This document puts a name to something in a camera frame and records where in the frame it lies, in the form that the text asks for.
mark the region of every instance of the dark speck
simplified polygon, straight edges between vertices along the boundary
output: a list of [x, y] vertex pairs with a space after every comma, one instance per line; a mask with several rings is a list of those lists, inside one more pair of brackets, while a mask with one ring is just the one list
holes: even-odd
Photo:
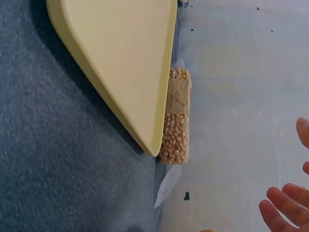
[[185, 197], [184, 197], [185, 201], [190, 200], [190, 194], [188, 192], [185, 192]]

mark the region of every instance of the white floor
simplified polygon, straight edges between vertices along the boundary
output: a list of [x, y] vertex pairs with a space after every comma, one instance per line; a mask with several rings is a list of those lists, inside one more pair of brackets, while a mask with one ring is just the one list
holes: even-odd
[[295, 131], [309, 117], [309, 1], [190, 5], [179, 58], [193, 80], [191, 158], [164, 203], [161, 231], [267, 232], [258, 210], [267, 188], [309, 188], [309, 151]]

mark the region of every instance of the gray carpet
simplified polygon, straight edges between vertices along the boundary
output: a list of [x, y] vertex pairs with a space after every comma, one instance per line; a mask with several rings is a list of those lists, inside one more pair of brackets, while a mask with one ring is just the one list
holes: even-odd
[[0, 231], [156, 232], [165, 171], [88, 82], [45, 1], [0, 0]]

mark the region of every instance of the hand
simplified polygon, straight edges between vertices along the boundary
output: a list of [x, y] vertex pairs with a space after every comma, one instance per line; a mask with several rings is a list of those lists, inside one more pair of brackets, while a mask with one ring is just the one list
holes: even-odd
[[[301, 143], [309, 148], [309, 121], [299, 118], [296, 130]], [[309, 174], [309, 161], [304, 163], [303, 170]], [[269, 188], [267, 197], [272, 204], [263, 200], [259, 207], [272, 232], [309, 232], [309, 190], [290, 183], [283, 186], [282, 191], [276, 187]], [[285, 221], [277, 209], [299, 229]]]

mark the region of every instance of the bag of dried chickpeas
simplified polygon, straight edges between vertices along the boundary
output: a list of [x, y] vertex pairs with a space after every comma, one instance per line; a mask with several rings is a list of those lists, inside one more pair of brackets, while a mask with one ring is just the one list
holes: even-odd
[[164, 130], [159, 157], [166, 164], [189, 159], [189, 121], [192, 83], [186, 69], [170, 69]]

